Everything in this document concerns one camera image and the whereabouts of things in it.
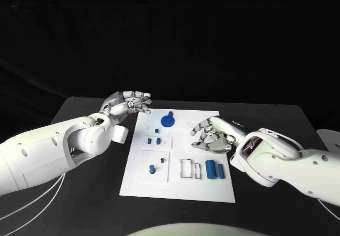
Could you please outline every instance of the white foam board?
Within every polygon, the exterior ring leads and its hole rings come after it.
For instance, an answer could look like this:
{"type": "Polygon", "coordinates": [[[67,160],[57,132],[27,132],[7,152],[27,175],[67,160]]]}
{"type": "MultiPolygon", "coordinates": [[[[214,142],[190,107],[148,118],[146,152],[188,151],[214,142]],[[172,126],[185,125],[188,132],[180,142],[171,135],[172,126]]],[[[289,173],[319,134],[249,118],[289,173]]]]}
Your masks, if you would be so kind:
{"type": "Polygon", "coordinates": [[[200,133],[190,136],[193,127],[206,118],[217,116],[219,112],[149,110],[151,114],[138,114],[119,195],[234,203],[226,154],[213,154],[191,147],[191,143],[198,140],[200,136],[200,133]],[[168,111],[172,111],[174,125],[165,128],[161,126],[161,117],[168,114],[168,111]],[[155,147],[154,145],[148,146],[148,136],[171,140],[171,146],[165,145],[164,149],[159,145],[158,147],[157,145],[155,147]],[[164,163],[159,163],[155,152],[159,153],[159,157],[165,153],[168,154],[167,168],[165,165],[159,165],[164,163]],[[180,159],[191,160],[191,178],[180,177],[180,159]],[[220,179],[219,176],[217,179],[207,179],[206,160],[213,160],[216,165],[223,165],[224,179],[220,179]],[[194,163],[200,164],[200,179],[194,179],[194,163]],[[154,174],[149,174],[149,165],[155,166],[154,174]]]}

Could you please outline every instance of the blue object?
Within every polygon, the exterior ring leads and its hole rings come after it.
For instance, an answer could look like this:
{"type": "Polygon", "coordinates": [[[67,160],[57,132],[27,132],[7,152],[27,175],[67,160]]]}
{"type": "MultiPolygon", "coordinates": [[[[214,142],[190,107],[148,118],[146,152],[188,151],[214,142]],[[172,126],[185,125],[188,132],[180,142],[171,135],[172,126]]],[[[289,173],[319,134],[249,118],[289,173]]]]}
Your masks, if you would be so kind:
{"type": "Polygon", "coordinates": [[[155,173],[154,165],[149,165],[149,173],[151,173],[151,174],[155,173]]]}
{"type": "Polygon", "coordinates": [[[217,164],[217,172],[219,172],[219,178],[224,178],[224,172],[223,172],[221,164],[217,164]]]}
{"type": "Polygon", "coordinates": [[[214,168],[213,160],[206,161],[206,168],[207,168],[207,179],[216,179],[217,175],[216,175],[216,168],[214,168]]]}
{"type": "Polygon", "coordinates": [[[161,125],[164,127],[171,127],[174,124],[172,113],[168,112],[168,115],[161,118],[161,125]]]}

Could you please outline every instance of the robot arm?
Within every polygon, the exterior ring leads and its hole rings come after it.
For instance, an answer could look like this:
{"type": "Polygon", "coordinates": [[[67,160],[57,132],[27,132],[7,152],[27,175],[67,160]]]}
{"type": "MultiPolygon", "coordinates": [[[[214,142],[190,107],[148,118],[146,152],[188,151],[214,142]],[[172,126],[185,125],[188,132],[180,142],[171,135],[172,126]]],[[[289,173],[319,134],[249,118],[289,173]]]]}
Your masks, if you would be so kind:
{"type": "Polygon", "coordinates": [[[149,94],[116,92],[98,113],[27,131],[0,144],[0,195],[30,188],[76,168],[108,148],[125,142],[118,126],[129,113],[149,110],[149,94]]]}
{"type": "Polygon", "coordinates": [[[230,164],[253,181],[270,187],[278,180],[283,180],[302,194],[340,206],[338,155],[314,149],[304,150],[292,139],[268,129],[244,135],[240,125],[227,123],[219,117],[204,120],[194,127],[191,135],[201,129],[200,140],[191,146],[213,153],[226,153],[230,150],[229,145],[234,145],[230,164]],[[207,135],[211,136],[211,143],[204,143],[207,135]]]}

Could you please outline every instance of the cable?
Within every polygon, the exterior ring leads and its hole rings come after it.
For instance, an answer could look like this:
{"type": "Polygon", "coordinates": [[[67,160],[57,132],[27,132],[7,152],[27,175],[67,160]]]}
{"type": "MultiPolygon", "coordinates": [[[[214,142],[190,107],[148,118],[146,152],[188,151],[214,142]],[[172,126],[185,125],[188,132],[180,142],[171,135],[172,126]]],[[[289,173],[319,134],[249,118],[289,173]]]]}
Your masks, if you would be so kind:
{"type": "MultiPolygon", "coordinates": [[[[61,174],[61,176],[60,176],[60,177],[61,177],[61,182],[63,182],[63,179],[64,179],[64,175],[66,175],[66,173],[61,174]]],[[[59,189],[60,189],[60,187],[61,187],[61,182],[60,182],[60,185],[59,185],[57,190],[56,190],[56,192],[54,192],[54,196],[56,196],[56,194],[57,194],[57,192],[59,192],[59,189]]],[[[51,197],[51,199],[50,199],[50,201],[49,201],[46,207],[41,209],[41,211],[37,213],[37,215],[31,218],[31,220],[30,220],[25,224],[23,224],[15,230],[13,230],[10,233],[7,233],[4,236],[8,236],[11,233],[14,233],[15,231],[18,231],[18,230],[38,217],[38,215],[43,213],[44,209],[47,208],[49,204],[51,203],[51,201],[53,201],[53,199],[54,199],[54,196],[51,197]]]]}
{"type": "Polygon", "coordinates": [[[331,210],[324,206],[324,204],[322,204],[322,202],[319,201],[319,199],[316,199],[318,200],[318,202],[319,202],[319,204],[322,205],[322,207],[325,208],[325,210],[329,212],[329,214],[334,216],[334,218],[337,219],[337,220],[340,220],[340,218],[335,216],[335,214],[331,212],[331,210]]]}
{"type": "Polygon", "coordinates": [[[18,208],[14,212],[11,212],[10,214],[7,214],[5,216],[2,216],[1,218],[0,218],[0,221],[2,220],[2,219],[5,219],[8,216],[11,216],[15,212],[18,212],[21,209],[24,209],[30,204],[33,204],[44,195],[46,195],[46,193],[51,190],[51,188],[56,186],[56,184],[59,183],[59,181],[60,181],[60,179],[61,179],[61,177],[63,177],[63,175],[60,175],[60,177],[59,177],[59,180],[54,182],[54,184],[51,185],[51,187],[46,190],[46,192],[28,203],[28,204],[25,204],[21,208],[18,208]]]}

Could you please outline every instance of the dark gray table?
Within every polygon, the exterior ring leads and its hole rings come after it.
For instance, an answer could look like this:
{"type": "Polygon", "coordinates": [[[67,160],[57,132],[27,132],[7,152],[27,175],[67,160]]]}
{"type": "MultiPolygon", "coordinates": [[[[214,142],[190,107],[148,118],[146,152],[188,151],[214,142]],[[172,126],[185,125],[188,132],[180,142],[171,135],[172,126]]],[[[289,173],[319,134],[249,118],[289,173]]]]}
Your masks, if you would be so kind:
{"type": "MultiPolygon", "coordinates": [[[[102,101],[100,98],[70,97],[51,123],[95,113],[102,101]]],[[[249,131],[265,127],[295,139],[304,148],[325,150],[298,106],[154,101],[149,107],[219,111],[224,119],[237,121],[249,131]]],[[[181,222],[236,226],[270,236],[340,234],[340,222],[315,199],[282,181],[272,188],[262,187],[231,166],[234,204],[119,196],[135,120],[134,114],[122,123],[129,129],[125,144],[112,142],[106,152],[66,174],[51,205],[13,235],[122,236],[152,226],[181,222]]],[[[0,215],[36,198],[51,184],[4,195],[0,215]]],[[[51,195],[53,192],[0,222],[1,235],[30,220],[51,195]]],[[[329,208],[340,213],[338,207],[329,205],[329,208]]]]}

